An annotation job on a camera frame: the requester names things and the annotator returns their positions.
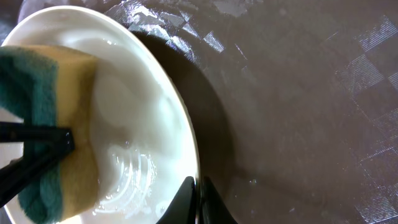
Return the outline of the white plate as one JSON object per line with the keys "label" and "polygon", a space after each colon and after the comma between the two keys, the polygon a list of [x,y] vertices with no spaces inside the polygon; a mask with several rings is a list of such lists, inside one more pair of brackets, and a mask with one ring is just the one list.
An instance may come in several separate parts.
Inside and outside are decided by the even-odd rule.
{"label": "white plate", "polygon": [[68,223],[157,223],[186,178],[198,178],[197,144],[174,84],[144,44],[104,14],[77,6],[39,10],[4,45],[61,45],[99,58],[91,142],[99,197]]}

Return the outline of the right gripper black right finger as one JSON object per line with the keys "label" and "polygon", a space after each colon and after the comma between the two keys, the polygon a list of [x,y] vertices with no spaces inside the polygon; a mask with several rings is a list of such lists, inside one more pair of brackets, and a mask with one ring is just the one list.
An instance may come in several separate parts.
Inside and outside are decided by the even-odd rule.
{"label": "right gripper black right finger", "polygon": [[200,223],[201,224],[238,224],[209,177],[201,180],[200,187]]}

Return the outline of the green yellow sponge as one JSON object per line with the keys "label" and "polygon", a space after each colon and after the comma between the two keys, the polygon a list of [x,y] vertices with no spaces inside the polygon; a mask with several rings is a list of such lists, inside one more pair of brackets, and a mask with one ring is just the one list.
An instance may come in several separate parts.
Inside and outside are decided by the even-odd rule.
{"label": "green yellow sponge", "polygon": [[34,223],[56,223],[91,208],[99,192],[90,143],[97,58],[61,46],[1,48],[1,107],[22,123],[1,123],[2,142],[22,142],[1,169],[1,203],[17,197]]}

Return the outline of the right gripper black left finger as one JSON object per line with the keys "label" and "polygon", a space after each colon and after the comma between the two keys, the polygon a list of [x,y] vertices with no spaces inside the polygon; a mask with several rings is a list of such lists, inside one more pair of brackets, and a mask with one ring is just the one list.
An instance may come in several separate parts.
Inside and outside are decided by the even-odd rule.
{"label": "right gripper black left finger", "polygon": [[195,224],[196,204],[195,179],[188,176],[157,224]]}

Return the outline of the large dark brown tray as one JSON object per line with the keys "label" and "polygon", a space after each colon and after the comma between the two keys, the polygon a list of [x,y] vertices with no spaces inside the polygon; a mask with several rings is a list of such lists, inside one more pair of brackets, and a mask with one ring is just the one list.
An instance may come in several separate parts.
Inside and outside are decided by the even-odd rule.
{"label": "large dark brown tray", "polygon": [[396,1],[76,4],[165,68],[237,222],[397,222]]}

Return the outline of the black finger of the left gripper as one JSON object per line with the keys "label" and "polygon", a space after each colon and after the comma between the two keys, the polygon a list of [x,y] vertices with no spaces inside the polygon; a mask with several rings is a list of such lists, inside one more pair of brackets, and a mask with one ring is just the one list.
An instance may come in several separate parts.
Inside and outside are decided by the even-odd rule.
{"label": "black finger of the left gripper", "polygon": [[74,144],[49,146],[34,156],[22,156],[1,169],[1,207],[25,187],[52,169],[75,149]]}
{"label": "black finger of the left gripper", "polygon": [[4,142],[73,142],[69,128],[33,126],[23,123],[1,122],[1,143]]}

